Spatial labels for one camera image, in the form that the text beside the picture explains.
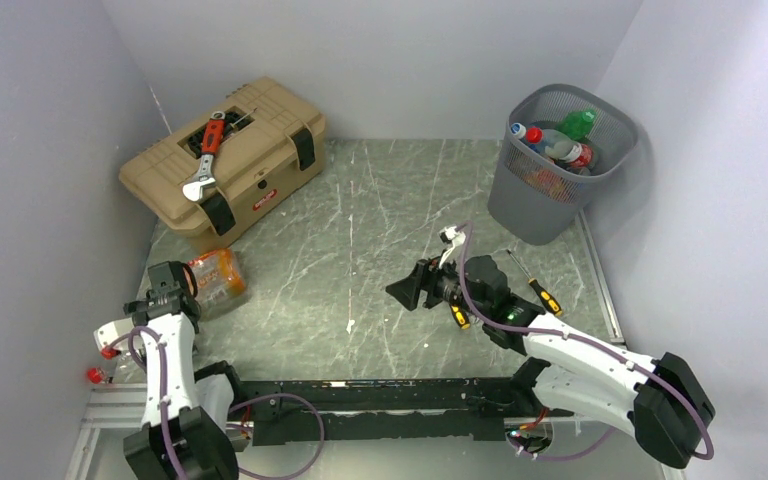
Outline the small red cap bottle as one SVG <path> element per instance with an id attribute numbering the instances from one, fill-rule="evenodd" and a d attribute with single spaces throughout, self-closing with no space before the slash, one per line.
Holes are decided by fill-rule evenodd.
<path id="1" fill-rule="evenodd" d="M 86 370 L 85 377 L 94 385 L 110 384 L 114 381 L 117 365 L 116 360 L 102 359 Z"/>

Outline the large orange label bottle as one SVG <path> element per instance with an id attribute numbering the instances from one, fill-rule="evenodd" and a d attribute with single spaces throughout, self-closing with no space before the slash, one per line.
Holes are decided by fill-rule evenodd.
<path id="1" fill-rule="evenodd" d="M 544 168 L 525 172 L 520 178 L 539 194 L 550 200 L 573 204 L 578 199 L 578 188 L 567 179 Z"/>

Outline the blue label water bottle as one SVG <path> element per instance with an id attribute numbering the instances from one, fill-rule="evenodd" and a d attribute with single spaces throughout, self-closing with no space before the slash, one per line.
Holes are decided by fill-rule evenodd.
<path id="1" fill-rule="evenodd" d="M 515 139 L 520 140 L 530 150 L 540 154 L 539 145 L 528 140 L 528 131 L 531 128 L 533 128 L 533 125 L 523 125 L 522 123 L 514 122 L 510 125 L 509 130 Z"/>

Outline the clear bottle red cap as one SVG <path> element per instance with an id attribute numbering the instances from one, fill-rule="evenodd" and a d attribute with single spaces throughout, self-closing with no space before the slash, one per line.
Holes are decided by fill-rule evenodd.
<path id="1" fill-rule="evenodd" d="M 590 146 L 554 129 L 529 127 L 524 140 L 539 154 L 565 169 L 589 169 L 594 160 L 594 151 Z"/>

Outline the green plastic bottle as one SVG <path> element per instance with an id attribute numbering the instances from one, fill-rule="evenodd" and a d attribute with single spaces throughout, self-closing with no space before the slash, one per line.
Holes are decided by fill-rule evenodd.
<path id="1" fill-rule="evenodd" d="M 555 127 L 557 131 L 571 140 L 582 142 L 591 133 L 597 119 L 594 109 L 572 111 Z"/>

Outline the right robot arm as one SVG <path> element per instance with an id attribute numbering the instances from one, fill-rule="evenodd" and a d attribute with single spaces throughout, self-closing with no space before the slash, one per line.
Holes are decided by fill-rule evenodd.
<path id="1" fill-rule="evenodd" d="M 510 379 L 520 413 L 589 417 L 674 469 L 710 458 L 715 408 L 683 358 L 636 354 L 574 329 L 515 294 L 491 257 L 470 258 L 464 270 L 440 257 L 419 260 L 385 291 L 408 311 L 445 304 L 461 327 L 481 320 L 494 344 L 525 356 Z"/>

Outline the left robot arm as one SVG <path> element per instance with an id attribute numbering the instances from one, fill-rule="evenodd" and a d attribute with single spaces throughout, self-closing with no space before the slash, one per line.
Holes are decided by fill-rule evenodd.
<path id="1" fill-rule="evenodd" d="M 125 459 L 139 479 L 234 479 L 238 463 L 225 427 L 245 411 L 248 394 L 229 363 L 193 366 L 201 307 L 191 267 L 166 261 L 148 277 L 144 298 L 123 307 L 133 327 L 121 339 L 147 380 Z"/>

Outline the grey mesh waste bin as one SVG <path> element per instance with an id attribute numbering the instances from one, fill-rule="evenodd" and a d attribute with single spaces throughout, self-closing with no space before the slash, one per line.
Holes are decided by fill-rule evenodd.
<path id="1" fill-rule="evenodd" d="M 530 127 L 555 130 L 574 112 L 591 111 L 590 132 L 583 136 L 579 161 L 548 156 L 546 140 L 530 143 Z M 543 86 L 509 115 L 487 208 L 519 239 L 545 245 L 558 237 L 576 215 L 607 185 L 639 140 L 625 113 L 581 88 Z"/>

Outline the crushed orange label bottle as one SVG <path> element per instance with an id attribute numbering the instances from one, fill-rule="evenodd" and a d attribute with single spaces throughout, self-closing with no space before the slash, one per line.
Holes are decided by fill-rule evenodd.
<path id="1" fill-rule="evenodd" d="M 246 281 L 237 255 L 229 248 L 216 249 L 188 262 L 197 283 L 202 319 L 218 318 L 245 301 Z"/>

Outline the yellow black screwdriver left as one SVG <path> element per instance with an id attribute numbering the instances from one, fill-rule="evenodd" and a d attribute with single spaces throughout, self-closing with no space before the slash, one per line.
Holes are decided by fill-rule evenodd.
<path id="1" fill-rule="evenodd" d="M 469 310 L 465 310 L 456 304 L 450 304 L 449 312 L 460 329 L 465 330 L 471 327 L 472 322 Z"/>

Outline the yellow black screwdriver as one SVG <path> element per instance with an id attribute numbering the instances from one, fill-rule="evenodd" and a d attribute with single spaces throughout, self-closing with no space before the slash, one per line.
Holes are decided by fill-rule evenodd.
<path id="1" fill-rule="evenodd" d="M 471 327 L 472 322 L 469 310 L 465 310 L 456 304 L 450 304 L 449 312 L 460 329 L 465 330 Z"/>
<path id="2" fill-rule="evenodd" d="M 547 312 L 555 315 L 556 317 L 561 316 L 564 313 L 564 310 L 562 309 L 560 302 L 545 287 L 543 287 L 539 283 L 537 277 L 534 276 L 531 273 L 531 271 L 526 268 L 526 266 L 516 257 L 516 255 L 510 249 L 507 249 L 506 252 L 510 256 L 510 258 L 514 261 L 514 263 L 517 265 L 517 267 L 527 277 L 529 287 L 538 297 L 543 308 Z"/>

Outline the tan plastic toolbox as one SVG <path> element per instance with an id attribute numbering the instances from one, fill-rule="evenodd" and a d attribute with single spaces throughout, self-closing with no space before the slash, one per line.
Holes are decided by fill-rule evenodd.
<path id="1" fill-rule="evenodd" d="M 197 202 L 184 186 L 201 166 L 210 112 L 126 162 L 121 183 L 199 253 L 225 248 L 326 165 L 327 120 L 269 77 L 244 84 L 214 108 L 225 115 L 212 173 Z"/>

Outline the yellow black screwdriver right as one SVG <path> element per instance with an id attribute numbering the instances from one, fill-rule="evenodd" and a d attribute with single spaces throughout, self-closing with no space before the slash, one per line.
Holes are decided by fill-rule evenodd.
<path id="1" fill-rule="evenodd" d="M 556 317 L 561 316 L 564 313 L 564 310 L 562 309 L 560 302 L 545 287 L 543 287 L 539 283 L 537 277 L 534 276 L 531 273 L 531 271 L 526 268 L 526 266 L 516 257 L 516 255 L 510 249 L 507 249 L 506 252 L 510 256 L 510 258 L 514 261 L 514 263 L 517 265 L 517 267 L 527 277 L 529 287 L 538 297 L 543 308 L 547 312 L 555 315 Z"/>

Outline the red adjustable wrench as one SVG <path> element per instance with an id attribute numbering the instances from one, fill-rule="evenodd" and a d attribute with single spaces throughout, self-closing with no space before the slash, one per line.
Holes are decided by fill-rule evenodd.
<path id="1" fill-rule="evenodd" d="M 216 186 L 212 166 L 222 142 L 225 118 L 226 114 L 223 111 L 214 111 L 205 126 L 198 170 L 182 187 L 183 195 L 191 202 L 200 202 L 205 191 Z"/>

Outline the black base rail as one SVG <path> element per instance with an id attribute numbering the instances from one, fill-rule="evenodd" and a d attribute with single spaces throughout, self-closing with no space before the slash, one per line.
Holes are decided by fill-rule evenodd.
<path id="1" fill-rule="evenodd" d="M 510 378 L 240 381 L 229 418 L 251 425 L 257 446 L 319 438 L 500 441 L 519 421 L 547 425 L 534 391 L 547 366 L 529 359 Z"/>

